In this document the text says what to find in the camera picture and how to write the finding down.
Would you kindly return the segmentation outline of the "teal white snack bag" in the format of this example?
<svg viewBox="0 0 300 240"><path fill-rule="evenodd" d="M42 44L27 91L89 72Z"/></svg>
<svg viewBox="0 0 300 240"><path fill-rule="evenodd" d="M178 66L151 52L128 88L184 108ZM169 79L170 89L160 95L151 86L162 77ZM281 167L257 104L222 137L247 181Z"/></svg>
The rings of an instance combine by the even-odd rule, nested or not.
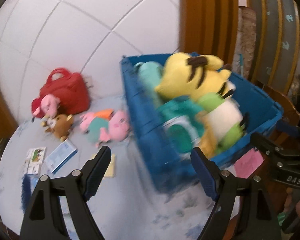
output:
<svg viewBox="0 0 300 240"><path fill-rule="evenodd" d="M195 147L209 159L217 155L216 139L201 103L181 96L159 106L157 112L168 139L183 158L189 158Z"/></svg>

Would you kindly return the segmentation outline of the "yellow tiger plush toy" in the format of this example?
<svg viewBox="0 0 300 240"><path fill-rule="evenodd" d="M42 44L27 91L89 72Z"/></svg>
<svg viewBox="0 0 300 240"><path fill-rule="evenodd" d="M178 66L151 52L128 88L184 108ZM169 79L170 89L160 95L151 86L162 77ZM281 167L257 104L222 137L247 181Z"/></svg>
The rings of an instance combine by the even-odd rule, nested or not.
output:
<svg viewBox="0 0 300 240"><path fill-rule="evenodd" d="M188 96L202 109L196 119L204 126L199 148L207 158L234 146L248 127L249 114L243 114L232 98L236 87L230 76L231 70L217 56L174 53L155 88L162 98Z"/></svg>

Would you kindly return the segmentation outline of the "teal U-shaped neck pillow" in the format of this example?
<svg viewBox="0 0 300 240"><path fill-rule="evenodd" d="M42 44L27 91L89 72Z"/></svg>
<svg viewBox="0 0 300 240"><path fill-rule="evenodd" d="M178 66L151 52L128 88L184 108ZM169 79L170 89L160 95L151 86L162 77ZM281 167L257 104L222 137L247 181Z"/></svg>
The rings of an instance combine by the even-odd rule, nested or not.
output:
<svg viewBox="0 0 300 240"><path fill-rule="evenodd" d="M155 61L138 62L134 65L134 69L146 94L151 98L154 107L160 107L162 100L155 91L155 88L161 82L163 66Z"/></svg>

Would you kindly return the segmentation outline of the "pink paper sheet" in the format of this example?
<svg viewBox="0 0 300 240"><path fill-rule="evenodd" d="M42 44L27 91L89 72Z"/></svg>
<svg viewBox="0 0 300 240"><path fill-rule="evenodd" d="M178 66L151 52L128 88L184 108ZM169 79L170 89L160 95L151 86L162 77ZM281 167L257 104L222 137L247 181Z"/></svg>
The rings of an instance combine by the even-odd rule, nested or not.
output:
<svg viewBox="0 0 300 240"><path fill-rule="evenodd" d="M236 177L249 178L263 163L264 158L258 150L251 149L234 163Z"/></svg>

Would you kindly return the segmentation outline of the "wooden chair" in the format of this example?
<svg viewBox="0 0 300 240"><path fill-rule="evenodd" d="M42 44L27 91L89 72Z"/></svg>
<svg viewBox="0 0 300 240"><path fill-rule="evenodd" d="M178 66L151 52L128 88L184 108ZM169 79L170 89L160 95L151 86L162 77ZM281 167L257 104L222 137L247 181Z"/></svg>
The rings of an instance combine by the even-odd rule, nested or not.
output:
<svg viewBox="0 0 300 240"><path fill-rule="evenodd" d="M297 138L288 134L288 132L284 132L279 130L281 128L281 122L286 122L291 126L296 126L300 120L300 114L297 111L296 107L293 105L291 100L283 94L270 86L266 86L263 89L275 102L277 102L283 109L282 118L276 123L273 127L273 130L270 131L269 135L262 135L260 133L255 133L251 137L251 141L256 145L260 144L262 139L267 139L273 141L277 145L288 145L297 143Z"/></svg>

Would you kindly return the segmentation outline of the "blue white flat box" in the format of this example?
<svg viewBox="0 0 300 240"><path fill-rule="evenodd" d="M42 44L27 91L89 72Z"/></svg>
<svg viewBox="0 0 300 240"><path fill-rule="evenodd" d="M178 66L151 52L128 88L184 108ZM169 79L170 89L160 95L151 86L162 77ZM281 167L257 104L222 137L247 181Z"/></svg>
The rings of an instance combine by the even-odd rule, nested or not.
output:
<svg viewBox="0 0 300 240"><path fill-rule="evenodd" d="M69 139L66 139L45 158L47 169L55 174L77 151L77 147Z"/></svg>

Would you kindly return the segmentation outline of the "small white card packet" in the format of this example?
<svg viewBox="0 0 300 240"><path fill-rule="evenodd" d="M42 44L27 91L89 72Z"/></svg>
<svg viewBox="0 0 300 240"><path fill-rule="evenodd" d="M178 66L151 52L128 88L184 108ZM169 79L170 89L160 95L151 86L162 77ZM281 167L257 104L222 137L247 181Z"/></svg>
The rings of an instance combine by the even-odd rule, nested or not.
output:
<svg viewBox="0 0 300 240"><path fill-rule="evenodd" d="M25 159L24 173L38 175L45 158L46 147L31 148Z"/></svg>

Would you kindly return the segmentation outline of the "yellow padded mailer envelope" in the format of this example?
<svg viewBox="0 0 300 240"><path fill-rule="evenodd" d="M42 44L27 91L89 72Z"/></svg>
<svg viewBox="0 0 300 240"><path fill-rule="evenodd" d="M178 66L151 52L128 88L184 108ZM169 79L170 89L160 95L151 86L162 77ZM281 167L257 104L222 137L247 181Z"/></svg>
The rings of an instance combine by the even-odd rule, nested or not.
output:
<svg viewBox="0 0 300 240"><path fill-rule="evenodd" d="M104 174L104 178L114 178L116 176L116 155L111 155L109 166Z"/></svg>

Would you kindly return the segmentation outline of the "brown bear plush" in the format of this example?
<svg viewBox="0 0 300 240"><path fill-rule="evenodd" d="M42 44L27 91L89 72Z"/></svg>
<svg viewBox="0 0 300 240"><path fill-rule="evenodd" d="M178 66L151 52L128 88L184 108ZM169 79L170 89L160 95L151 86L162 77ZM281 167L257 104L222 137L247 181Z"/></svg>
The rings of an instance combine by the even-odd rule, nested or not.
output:
<svg viewBox="0 0 300 240"><path fill-rule="evenodd" d="M66 114L60 114L54 118L48 118L41 122L41 126L46 128L45 132L52 133L61 142L68 139L73 124L73 115Z"/></svg>

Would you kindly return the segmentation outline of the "blue plastic storage crate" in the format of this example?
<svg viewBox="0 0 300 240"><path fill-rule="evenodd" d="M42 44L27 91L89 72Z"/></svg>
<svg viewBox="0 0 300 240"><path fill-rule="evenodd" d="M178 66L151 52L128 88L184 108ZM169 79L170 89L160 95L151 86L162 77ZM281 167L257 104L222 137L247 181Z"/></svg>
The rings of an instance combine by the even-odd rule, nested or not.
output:
<svg viewBox="0 0 300 240"><path fill-rule="evenodd" d="M197 180L188 160L182 160L166 135L159 113L147 96L134 66L139 62L155 61L164 64L169 54L123 56L121 72L125 88L130 124L136 144L149 171L155 189L160 193L179 191ZM282 106L265 91L234 73L230 81L236 86L233 99L242 113L249 114L247 133L228 150L212 158L219 167L228 167L252 149L250 136L254 132L270 136L283 116Z"/></svg>

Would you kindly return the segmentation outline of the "pink pig plush teal shirt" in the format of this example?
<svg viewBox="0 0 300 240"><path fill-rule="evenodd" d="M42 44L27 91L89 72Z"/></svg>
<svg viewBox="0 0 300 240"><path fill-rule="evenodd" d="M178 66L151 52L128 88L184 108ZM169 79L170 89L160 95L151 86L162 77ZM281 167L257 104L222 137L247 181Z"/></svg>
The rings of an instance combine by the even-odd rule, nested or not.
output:
<svg viewBox="0 0 300 240"><path fill-rule="evenodd" d="M87 136L87 140L98 147L109 141L123 141L130 133L129 116L126 111L114 112L110 120L94 117L95 112L80 116L79 128Z"/></svg>

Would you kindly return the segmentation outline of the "pink red plush doll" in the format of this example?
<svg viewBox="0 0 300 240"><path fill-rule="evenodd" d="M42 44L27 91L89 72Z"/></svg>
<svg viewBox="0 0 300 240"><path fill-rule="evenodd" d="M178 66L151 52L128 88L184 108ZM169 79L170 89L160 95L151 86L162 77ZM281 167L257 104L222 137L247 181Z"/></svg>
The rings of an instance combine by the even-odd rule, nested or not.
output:
<svg viewBox="0 0 300 240"><path fill-rule="evenodd" d="M58 113L60 99L53 94L47 94L44 97L38 97L31 103L32 118L54 118Z"/></svg>

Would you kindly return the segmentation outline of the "orange pink plush toy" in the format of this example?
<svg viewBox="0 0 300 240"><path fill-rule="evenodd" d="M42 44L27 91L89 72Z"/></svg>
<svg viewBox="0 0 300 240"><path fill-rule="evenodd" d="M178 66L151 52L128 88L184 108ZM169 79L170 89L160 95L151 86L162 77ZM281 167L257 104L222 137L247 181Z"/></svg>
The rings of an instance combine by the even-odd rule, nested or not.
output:
<svg viewBox="0 0 300 240"><path fill-rule="evenodd" d="M113 109L108 108L108 109L95 112L94 117L110 120L113 117L114 112L115 111Z"/></svg>

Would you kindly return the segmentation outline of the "red handbag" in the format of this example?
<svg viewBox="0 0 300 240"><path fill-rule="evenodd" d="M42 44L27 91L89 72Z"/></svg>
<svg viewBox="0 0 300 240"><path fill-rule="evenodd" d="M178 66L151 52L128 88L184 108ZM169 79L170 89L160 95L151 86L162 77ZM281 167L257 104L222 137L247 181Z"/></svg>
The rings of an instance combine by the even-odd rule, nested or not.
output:
<svg viewBox="0 0 300 240"><path fill-rule="evenodd" d="M56 68L47 77L39 97L53 94L60 99L58 114L78 114L90 107L90 96L82 75L66 68Z"/></svg>

